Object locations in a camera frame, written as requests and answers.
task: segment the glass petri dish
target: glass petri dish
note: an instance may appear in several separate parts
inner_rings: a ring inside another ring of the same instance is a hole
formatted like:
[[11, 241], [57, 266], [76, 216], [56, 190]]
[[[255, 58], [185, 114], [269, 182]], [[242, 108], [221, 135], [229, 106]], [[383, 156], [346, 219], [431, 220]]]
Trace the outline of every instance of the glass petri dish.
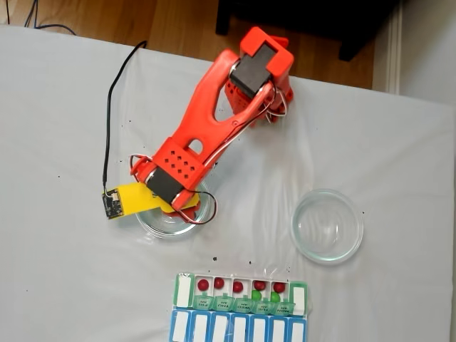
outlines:
[[340, 192], [308, 192], [296, 207], [291, 235], [299, 251], [319, 264], [339, 264], [361, 244], [363, 221], [354, 203]]
[[[205, 182], [201, 182], [197, 189], [199, 191], [208, 190]], [[205, 195], [200, 196], [199, 200], [201, 205], [196, 211], [195, 221], [201, 222], [209, 219], [213, 210], [213, 203], [211, 198]], [[160, 208], [138, 212], [136, 217], [146, 232], [163, 239], [180, 237], [198, 227], [196, 224], [185, 222], [180, 217], [168, 216]]]

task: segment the baseboard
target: baseboard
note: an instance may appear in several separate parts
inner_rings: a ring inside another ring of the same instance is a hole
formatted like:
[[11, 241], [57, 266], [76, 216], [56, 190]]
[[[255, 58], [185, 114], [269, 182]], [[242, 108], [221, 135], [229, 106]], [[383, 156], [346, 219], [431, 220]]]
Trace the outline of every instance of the baseboard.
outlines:
[[375, 39], [372, 89], [399, 94], [402, 2]]

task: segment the green ball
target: green ball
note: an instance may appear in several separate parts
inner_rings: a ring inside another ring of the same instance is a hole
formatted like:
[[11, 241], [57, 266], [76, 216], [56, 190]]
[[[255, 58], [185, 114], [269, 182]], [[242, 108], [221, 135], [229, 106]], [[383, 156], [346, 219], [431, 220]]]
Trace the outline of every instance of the green ball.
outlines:
[[271, 302], [272, 303], [279, 303], [280, 302], [280, 296], [277, 292], [271, 292]]
[[261, 301], [261, 292], [258, 290], [252, 291], [252, 301]]

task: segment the red candy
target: red candy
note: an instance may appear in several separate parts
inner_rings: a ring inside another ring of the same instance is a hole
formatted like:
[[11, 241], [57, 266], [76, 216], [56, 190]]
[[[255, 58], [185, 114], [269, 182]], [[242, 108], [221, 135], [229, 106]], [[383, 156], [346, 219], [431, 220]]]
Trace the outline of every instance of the red candy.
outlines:
[[214, 288], [220, 290], [223, 288], [223, 286], [225, 285], [225, 282], [222, 278], [216, 278], [214, 279]]
[[278, 294], [281, 294], [283, 291], [285, 291], [285, 284], [284, 283], [274, 283], [273, 289]]
[[233, 283], [233, 292], [238, 294], [239, 292], [242, 292], [242, 290], [244, 289], [244, 285], [242, 285], [242, 282], [240, 281], [235, 281]]
[[258, 291], [263, 291], [266, 288], [266, 283], [261, 280], [254, 281], [254, 288]]
[[209, 282], [206, 279], [198, 281], [198, 289], [200, 291], [206, 291], [209, 288]]

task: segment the wire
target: wire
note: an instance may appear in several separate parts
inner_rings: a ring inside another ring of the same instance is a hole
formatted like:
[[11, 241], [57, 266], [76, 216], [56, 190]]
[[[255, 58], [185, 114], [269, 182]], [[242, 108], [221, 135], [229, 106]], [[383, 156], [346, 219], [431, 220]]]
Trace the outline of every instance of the wire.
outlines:
[[105, 195], [108, 196], [106, 193], [106, 182], [108, 181], [108, 160], [109, 160], [109, 147], [110, 147], [110, 125], [111, 125], [111, 97], [113, 95], [113, 90], [117, 82], [119, 81], [120, 76], [122, 75], [123, 69], [125, 69], [125, 66], [127, 65], [128, 61], [130, 58], [135, 54], [135, 52], [142, 46], [145, 48], [147, 45], [147, 41], [142, 41], [140, 42], [135, 48], [130, 52], [128, 57], [123, 61], [122, 66], [120, 67], [120, 70], [117, 74], [117, 76], [114, 78], [113, 84], [111, 84], [111, 87], [109, 88], [108, 91], [108, 106], [106, 110], [106, 149], [105, 149], [105, 162], [103, 165], [103, 189], [105, 191]]
[[212, 198], [212, 200], [214, 201], [214, 212], [212, 213], [212, 216], [208, 220], [206, 220], [204, 222], [198, 222], [198, 221], [195, 221], [194, 219], [190, 219], [180, 209], [175, 209], [176, 213], [178, 213], [181, 216], [181, 218], [183, 218], [185, 221], [187, 221], [190, 224], [206, 224], [206, 223], [211, 222], [214, 219], [215, 215], [217, 214], [217, 199], [215, 198], [215, 196], [213, 194], [211, 194], [210, 192], [207, 192], [207, 191], [195, 191], [195, 190], [188, 190], [188, 191], [193, 192], [194, 194], [206, 194], [206, 195], [208, 195], [208, 196], [210, 196]]
[[[131, 173], [131, 170], [133, 169], [133, 158], [140, 158], [140, 159], [147, 159], [147, 161], [149, 162], [152, 162], [152, 158], [149, 157], [148, 155], [139, 155], [139, 154], [134, 154], [134, 155], [130, 155], [130, 173]], [[138, 177], [136, 177], [136, 174], [132, 174], [133, 178], [135, 178], [136, 182], [139, 182], [139, 179]]]
[[74, 33], [74, 31], [71, 28], [69, 28], [68, 26], [62, 25], [62, 24], [40, 25], [40, 26], [37, 26], [35, 29], [41, 30], [41, 29], [47, 29], [48, 27], [62, 27], [64, 29], [67, 29], [68, 31], [70, 31], [74, 36], [77, 36], [77, 34]]
[[36, 29], [36, 19], [38, 18], [38, 0], [36, 0], [36, 6], [35, 6], [35, 21], [33, 23], [33, 27]]
[[9, 25], [9, 6], [8, 6], [8, 0], [6, 0], [6, 16], [8, 17], [8, 25]]
[[281, 97], [281, 100], [282, 100], [282, 104], [284, 105], [284, 111], [282, 113], [278, 113], [272, 109], [268, 109], [267, 110], [267, 114], [266, 114], [266, 117], [268, 118], [268, 120], [271, 120], [271, 115], [273, 116], [286, 116], [286, 114], [288, 113], [288, 104], [286, 103], [286, 99], [285, 99], [285, 95], [284, 95], [284, 92], [282, 91], [282, 89], [278, 89], [278, 92], [279, 92], [279, 95]]
[[237, 137], [239, 137], [250, 126], [251, 123], [253, 123], [256, 119], [258, 119], [261, 115], [263, 115], [263, 113], [266, 112], [269, 109], [269, 107], [271, 107], [272, 103], [276, 100], [276, 94], [277, 94], [276, 85], [274, 83], [272, 83], [272, 85], [274, 86], [274, 96], [269, 101], [269, 103], [262, 110], [260, 110], [260, 112], [258, 114], [256, 114], [253, 118], [251, 118], [250, 120], [246, 121], [243, 124], [242, 128], [237, 133], [235, 133], [233, 136], [228, 137], [227, 140], [225, 140], [225, 142], [222, 143], [214, 151], [214, 153], [212, 153], [205, 160], [204, 166], [208, 166], [211, 163], [211, 161], [213, 161], [213, 159], [216, 158], [216, 156], [218, 156], [219, 153], [221, 153], [221, 151], [223, 151], [225, 148], [227, 148], [228, 145], [231, 144]]
[[24, 27], [29, 27], [31, 16], [33, 15], [33, 10], [35, 9], [35, 5], [37, 4], [38, 0], [33, 0], [33, 3], [31, 5], [30, 12], [28, 13], [26, 22], [24, 24]]
[[77, 36], [77, 34], [71, 28], [69, 28], [68, 26], [63, 25], [63, 24], [38, 25], [37, 24], [37, 21], [38, 21], [38, 0], [33, 0], [33, 3], [32, 3], [31, 8], [30, 8], [30, 12], [28, 13], [26, 22], [24, 23], [24, 27], [29, 27], [29, 25], [31, 23], [31, 18], [33, 16], [33, 10], [35, 10], [35, 19], [33, 20], [33, 28], [41, 30], [41, 29], [47, 29], [49, 27], [61, 27], [61, 28], [65, 29], [65, 30], [68, 30], [69, 32], [71, 32], [71, 34], [73, 34], [74, 36]]

